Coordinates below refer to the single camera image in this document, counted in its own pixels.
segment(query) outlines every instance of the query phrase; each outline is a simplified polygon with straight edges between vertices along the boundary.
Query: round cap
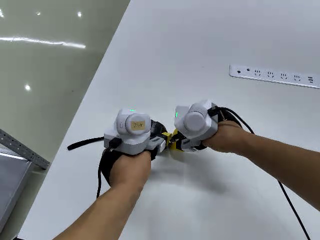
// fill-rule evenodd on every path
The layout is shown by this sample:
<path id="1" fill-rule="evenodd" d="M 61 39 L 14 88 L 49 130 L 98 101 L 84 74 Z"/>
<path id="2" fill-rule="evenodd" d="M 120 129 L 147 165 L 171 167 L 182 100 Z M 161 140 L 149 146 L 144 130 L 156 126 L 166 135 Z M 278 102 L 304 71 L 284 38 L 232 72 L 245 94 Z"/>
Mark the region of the round cap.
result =
<path id="1" fill-rule="evenodd" d="M 188 112 L 184 116 L 184 126 L 191 132 L 200 131 L 206 124 L 206 119 L 198 111 Z"/>

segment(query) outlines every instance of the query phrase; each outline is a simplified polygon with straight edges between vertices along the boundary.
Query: label sticker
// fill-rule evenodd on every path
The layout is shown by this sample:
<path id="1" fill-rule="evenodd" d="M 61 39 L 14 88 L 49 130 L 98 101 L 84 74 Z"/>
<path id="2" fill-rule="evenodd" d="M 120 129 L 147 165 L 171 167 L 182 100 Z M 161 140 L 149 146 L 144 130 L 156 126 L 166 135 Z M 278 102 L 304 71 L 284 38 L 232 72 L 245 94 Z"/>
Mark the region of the label sticker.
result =
<path id="1" fill-rule="evenodd" d="M 131 130 L 139 131 L 146 129 L 146 121 L 132 121 L 131 122 Z"/>

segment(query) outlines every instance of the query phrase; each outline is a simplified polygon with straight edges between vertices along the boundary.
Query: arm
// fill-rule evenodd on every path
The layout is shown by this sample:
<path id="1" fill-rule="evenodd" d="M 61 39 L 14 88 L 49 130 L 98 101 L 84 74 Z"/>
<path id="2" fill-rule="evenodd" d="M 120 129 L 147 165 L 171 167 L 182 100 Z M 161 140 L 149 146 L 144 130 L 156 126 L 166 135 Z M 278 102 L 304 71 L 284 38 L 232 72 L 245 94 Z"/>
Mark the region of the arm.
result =
<path id="1" fill-rule="evenodd" d="M 248 158 L 320 210 L 320 153 L 244 131 L 236 123 L 219 123 L 205 146 Z"/>
<path id="2" fill-rule="evenodd" d="M 151 168 L 149 152 L 121 156 L 110 173 L 112 187 L 101 195 L 55 240 L 116 240 L 119 238 Z"/>

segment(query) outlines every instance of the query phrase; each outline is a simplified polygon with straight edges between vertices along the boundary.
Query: gray floor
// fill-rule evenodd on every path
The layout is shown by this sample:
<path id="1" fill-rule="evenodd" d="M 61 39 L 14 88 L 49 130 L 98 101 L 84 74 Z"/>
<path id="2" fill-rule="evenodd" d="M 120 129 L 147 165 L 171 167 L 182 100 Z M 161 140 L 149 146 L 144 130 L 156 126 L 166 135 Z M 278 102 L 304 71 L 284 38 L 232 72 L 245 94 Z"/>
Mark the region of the gray floor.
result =
<path id="1" fill-rule="evenodd" d="M 0 128 L 51 162 L 128 3 L 3 0 Z M 19 231 L 45 175 L 34 171 L 1 240 Z"/>

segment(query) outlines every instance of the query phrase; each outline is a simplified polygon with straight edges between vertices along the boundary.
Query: forearm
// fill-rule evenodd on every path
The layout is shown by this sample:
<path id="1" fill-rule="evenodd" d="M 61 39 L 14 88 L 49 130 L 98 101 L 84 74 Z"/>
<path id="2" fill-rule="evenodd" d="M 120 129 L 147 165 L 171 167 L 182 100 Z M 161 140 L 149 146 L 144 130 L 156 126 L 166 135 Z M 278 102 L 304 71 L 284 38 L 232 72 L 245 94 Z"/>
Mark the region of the forearm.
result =
<path id="1" fill-rule="evenodd" d="M 245 132 L 233 152 L 248 158 L 320 210 L 320 153 Z"/>
<path id="2" fill-rule="evenodd" d="M 118 239 L 141 190 L 131 184 L 110 188 L 55 240 Z"/>

